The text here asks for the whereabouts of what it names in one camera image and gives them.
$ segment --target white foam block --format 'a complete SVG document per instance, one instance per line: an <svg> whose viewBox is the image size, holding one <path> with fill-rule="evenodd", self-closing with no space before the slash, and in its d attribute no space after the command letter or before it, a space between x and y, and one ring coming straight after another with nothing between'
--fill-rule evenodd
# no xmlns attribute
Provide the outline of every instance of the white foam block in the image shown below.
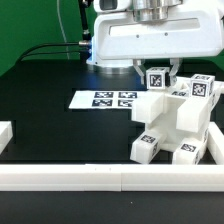
<svg viewBox="0 0 224 224"><path fill-rule="evenodd" d="M126 165L122 191L224 191L223 166Z"/></svg>
<svg viewBox="0 0 224 224"><path fill-rule="evenodd" d="M151 123L163 113L164 93L147 92L132 104L132 120Z"/></svg>
<svg viewBox="0 0 224 224"><path fill-rule="evenodd" d="M143 132L132 144L130 159L148 164L160 150L162 135L156 132Z"/></svg>
<svg viewBox="0 0 224 224"><path fill-rule="evenodd" d="M4 148L9 143L12 138L12 125L11 122L0 122L0 153L4 150Z"/></svg>
<svg viewBox="0 0 224 224"><path fill-rule="evenodd" d="M121 165L86 165L85 191L121 191Z"/></svg>
<svg viewBox="0 0 224 224"><path fill-rule="evenodd" d="M200 150L203 142L185 138L173 154L172 163L175 165L194 165L200 161Z"/></svg>
<svg viewBox="0 0 224 224"><path fill-rule="evenodd" d="M224 136L215 122L208 128L208 149L218 165L224 165Z"/></svg>
<svg viewBox="0 0 224 224"><path fill-rule="evenodd" d="M0 165L1 191L84 191L83 165Z"/></svg>
<svg viewBox="0 0 224 224"><path fill-rule="evenodd" d="M197 133L203 123L209 119L209 99L188 98L177 111L176 128Z"/></svg>

